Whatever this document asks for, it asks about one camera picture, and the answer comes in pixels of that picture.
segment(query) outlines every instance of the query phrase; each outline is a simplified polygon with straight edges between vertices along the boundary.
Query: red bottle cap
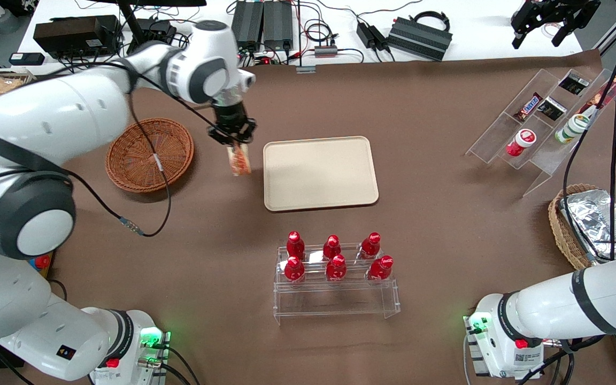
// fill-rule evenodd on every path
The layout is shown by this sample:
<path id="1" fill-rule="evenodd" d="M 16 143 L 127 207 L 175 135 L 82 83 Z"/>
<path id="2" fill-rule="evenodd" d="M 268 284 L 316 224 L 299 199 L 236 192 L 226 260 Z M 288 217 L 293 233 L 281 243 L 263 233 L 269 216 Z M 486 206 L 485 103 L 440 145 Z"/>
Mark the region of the red bottle cap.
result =
<path id="1" fill-rule="evenodd" d="M 327 239 L 327 245 L 330 247 L 339 246 L 339 237 L 335 235 L 330 235 Z"/>
<path id="2" fill-rule="evenodd" d="M 298 232 L 290 232 L 289 233 L 289 242 L 297 243 L 301 240 L 301 235 Z"/>
<path id="3" fill-rule="evenodd" d="M 301 265 L 301 261 L 296 256 L 290 256 L 287 260 L 287 266 L 291 268 L 298 268 Z"/>
<path id="4" fill-rule="evenodd" d="M 372 233 L 369 235 L 369 237 L 367 237 L 367 240 L 372 244 L 378 244 L 379 241 L 382 240 L 382 237 L 379 235 L 379 233 Z"/>
<path id="5" fill-rule="evenodd" d="M 347 260 L 341 254 L 337 254 L 334 256 L 334 258 L 332 258 L 332 265 L 334 265 L 335 267 L 344 266 L 346 263 Z"/>
<path id="6" fill-rule="evenodd" d="M 49 267 L 51 265 L 51 258 L 49 256 L 41 256 L 35 258 L 35 267 L 42 270 L 43 268 Z"/>
<path id="7" fill-rule="evenodd" d="M 379 258 L 379 265 L 383 268 L 391 268 L 394 265 L 394 259 L 389 256 L 383 256 Z"/>
<path id="8" fill-rule="evenodd" d="M 107 368 L 117 368 L 118 365 L 120 365 L 120 360 L 118 360 L 118 358 L 109 358 L 106 360 Z"/>

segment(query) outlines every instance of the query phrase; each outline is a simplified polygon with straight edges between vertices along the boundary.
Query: round wicker basket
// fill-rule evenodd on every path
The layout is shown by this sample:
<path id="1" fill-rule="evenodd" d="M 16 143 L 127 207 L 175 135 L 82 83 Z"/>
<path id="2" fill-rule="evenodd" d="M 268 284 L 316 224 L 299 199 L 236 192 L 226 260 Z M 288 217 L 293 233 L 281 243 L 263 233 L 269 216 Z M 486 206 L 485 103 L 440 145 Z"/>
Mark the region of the round wicker basket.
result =
<path id="1" fill-rule="evenodd" d="M 583 193 L 588 190 L 595 190 L 597 187 L 589 184 L 572 184 L 567 186 L 567 194 Z M 588 258 L 586 258 L 586 252 L 579 245 L 579 241 L 574 236 L 572 229 L 569 227 L 567 220 L 560 214 L 558 208 L 558 202 L 563 197 L 563 191 L 560 190 L 555 199 L 548 205 L 548 220 L 550 221 L 550 228 L 555 236 L 555 244 L 558 249 L 562 251 L 567 260 L 576 270 L 580 270 L 585 267 L 591 266 Z"/>
<path id="2" fill-rule="evenodd" d="M 168 183 L 178 180 L 194 158 L 194 141 L 188 130 L 174 120 L 140 120 L 156 148 Z M 116 186 L 133 193 L 150 193 L 166 186 L 151 147 L 137 124 L 111 143 L 105 161 L 106 172 Z"/>

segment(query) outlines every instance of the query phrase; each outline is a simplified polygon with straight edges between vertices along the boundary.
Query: clear acrylic rack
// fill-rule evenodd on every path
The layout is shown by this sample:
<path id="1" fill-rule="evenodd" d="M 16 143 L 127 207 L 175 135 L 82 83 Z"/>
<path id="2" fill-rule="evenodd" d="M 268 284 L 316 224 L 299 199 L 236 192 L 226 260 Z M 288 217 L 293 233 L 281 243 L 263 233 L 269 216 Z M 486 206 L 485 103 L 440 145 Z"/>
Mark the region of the clear acrylic rack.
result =
<path id="1" fill-rule="evenodd" d="M 577 138 L 570 143 L 561 144 L 555 139 L 555 132 L 561 129 L 572 116 L 579 113 L 580 109 L 587 105 L 589 100 L 596 95 L 599 88 L 605 85 L 610 75 L 612 75 L 610 70 L 604 69 L 594 80 L 591 80 L 587 76 L 571 69 L 565 78 L 570 73 L 589 81 L 589 86 L 582 93 L 579 95 L 570 93 L 565 88 L 559 86 L 564 78 L 558 78 L 545 69 L 541 69 L 516 95 L 505 110 L 498 115 L 498 118 L 496 118 L 484 134 L 472 144 L 465 155 L 472 153 L 487 164 L 496 158 L 500 158 L 518 170 L 527 163 L 532 163 L 540 168 L 540 175 L 529 186 L 523 197 L 547 182 L 579 141 Z M 534 93 L 538 93 L 543 98 L 553 98 L 567 108 L 567 113 L 557 120 L 552 120 L 538 111 L 533 111 L 524 122 L 520 122 L 513 115 L 531 100 Z M 531 147 L 525 149 L 520 156 L 509 156 L 505 151 L 505 147 L 512 141 L 518 131 L 523 128 L 535 132 L 537 141 Z"/>
<path id="2" fill-rule="evenodd" d="M 277 324 L 281 324 L 283 317 L 383 314 L 386 319 L 400 312 L 394 274 L 386 280 L 366 280 L 367 269 L 373 260 L 357 260 L 359 247 L 359 243 L 342 243 L 346 275 L 342 281 L 328 282 L 325 277 L 327 263 L 322 261 L 322 244 L 306 246 L 306 261 L 303 262 L 305 281 L 301 283 L 289 282 L 284 277 L 289 254 L 286 247 L 279 247 L 274 273 L 273 309 Z"/>

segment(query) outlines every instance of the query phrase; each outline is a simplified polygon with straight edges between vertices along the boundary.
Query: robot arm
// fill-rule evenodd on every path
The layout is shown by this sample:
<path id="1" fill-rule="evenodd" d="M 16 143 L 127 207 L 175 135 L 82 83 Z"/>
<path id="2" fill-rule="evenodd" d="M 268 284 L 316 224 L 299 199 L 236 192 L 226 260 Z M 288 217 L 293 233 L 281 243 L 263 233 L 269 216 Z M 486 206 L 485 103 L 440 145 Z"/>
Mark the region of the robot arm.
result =
<path id="1" fill-rule="evenodd" d="M 124 68 L 98 66 L 0 96 L 0 344 L 63 380 L 150 383 L 147 343 L 164 334 L 137 310 L 79 310 L 51 294 L 26 260 L 59 247 L 75 224 L 72 185 L 61 165 L 108 144 L 129 120 L 125 94 L 151 87 L 187 102 L 212 102 L 221 142 L 249 142 L 255 123 L 242 96 L 255 76 L 236 68 L 232 30 L 196 24 L 185 51 L 145 44 Z M 146 81 L 135 74 L 144 75 Z"/>

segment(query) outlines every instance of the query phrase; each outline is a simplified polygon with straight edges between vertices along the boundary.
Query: candy bar wrapper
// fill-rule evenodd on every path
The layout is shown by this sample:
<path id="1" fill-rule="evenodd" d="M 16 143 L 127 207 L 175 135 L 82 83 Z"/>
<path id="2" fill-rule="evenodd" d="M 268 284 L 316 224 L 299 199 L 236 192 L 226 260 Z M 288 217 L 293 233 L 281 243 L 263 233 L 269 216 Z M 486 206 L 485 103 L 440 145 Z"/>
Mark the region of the candy bar wrapper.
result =
<path id="1" fill-rule="evenodd" d="M 230 168 L 232 168 L 232 175 L 238 177 L 251 173 L 249 146 L 247 144 L 235 142 L 232 146 L 228 146 L 227 157 L 229 158 Z"/>

